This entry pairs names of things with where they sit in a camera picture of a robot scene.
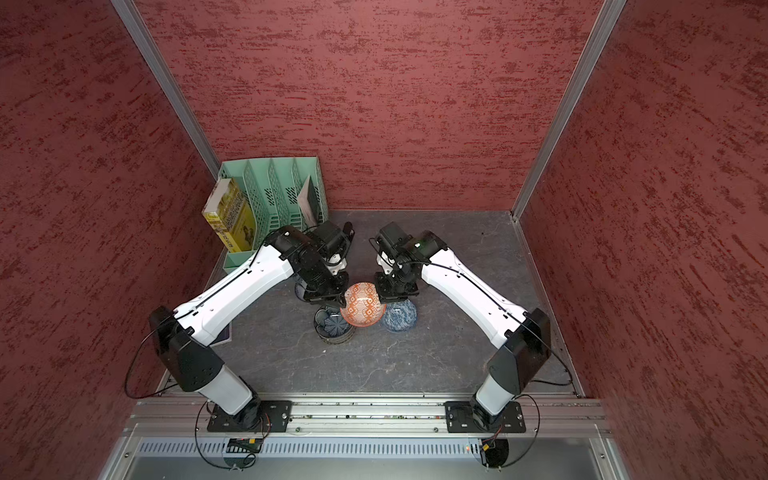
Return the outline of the dark flower-shaped bowl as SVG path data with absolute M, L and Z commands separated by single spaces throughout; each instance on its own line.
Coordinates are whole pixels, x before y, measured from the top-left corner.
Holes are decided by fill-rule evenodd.
M 315 312 L 314 328 L 320 339 L 331 345 L 349 341 L 356 332 L 356 328 L 343 318 L 340 310 L 331 307 L 321 307 Z

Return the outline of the orange white pattern bowl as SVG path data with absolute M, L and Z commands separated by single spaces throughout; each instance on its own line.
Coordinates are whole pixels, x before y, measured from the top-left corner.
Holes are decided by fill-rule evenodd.
M 345 292 L 346 305 L 341 309 L 343 319 L 358 328 L 376 324 L 384 316 L 386 305 L 380 302 L 371 282 L 359 282 Z

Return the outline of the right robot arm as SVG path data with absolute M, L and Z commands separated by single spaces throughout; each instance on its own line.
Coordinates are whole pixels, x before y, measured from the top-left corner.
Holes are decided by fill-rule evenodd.
M 528 311 L 499 294 L 431 231 L 413 236 L 390 223 L 379 230 L 373 243 L 382 268 L 374 285 L 382 303 L 417 295 L 418 283 L 423 282 L 458 306 L 496 348 L 486 378 L 470 402 L 478 423 L 495 421 L 550 358 L 548 316 L 540 309 Z

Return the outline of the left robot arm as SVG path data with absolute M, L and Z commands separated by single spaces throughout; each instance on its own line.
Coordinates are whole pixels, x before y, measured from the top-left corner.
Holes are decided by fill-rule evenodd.
M 293 226 L 269 233 L 235 271 L 171 310 L 160 307 L 149 323 L 154 349 L 177 385 L 196 392 L 244 430 L 260 419 L 257 393 L 211 348 L 233 319 L 279 283 L 294 277 L 301 300 L 342 308 L 349 275 L 346 256 L 354 238 L 350 222 L 326 221 L 306 231 Z

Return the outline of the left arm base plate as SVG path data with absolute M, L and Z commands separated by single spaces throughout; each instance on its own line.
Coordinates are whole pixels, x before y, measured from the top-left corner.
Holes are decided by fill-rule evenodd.
M 285 433 L 291 419 L 293 403 L 290 400 L 261 400 L 259 405 L 249 403 L 235 415 L 226 413 L 216 405 L 210 416 L 207 431 L 211 433 Z

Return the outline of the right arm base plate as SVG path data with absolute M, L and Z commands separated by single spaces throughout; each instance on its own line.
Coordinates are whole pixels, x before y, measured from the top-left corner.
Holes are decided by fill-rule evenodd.
M 472 401 L 448 401 L 444 404 L 449 433 L 495 434 L 525 433 L 527 427 L 521 406 L 511 401 L 498 414 L 491 415 Z

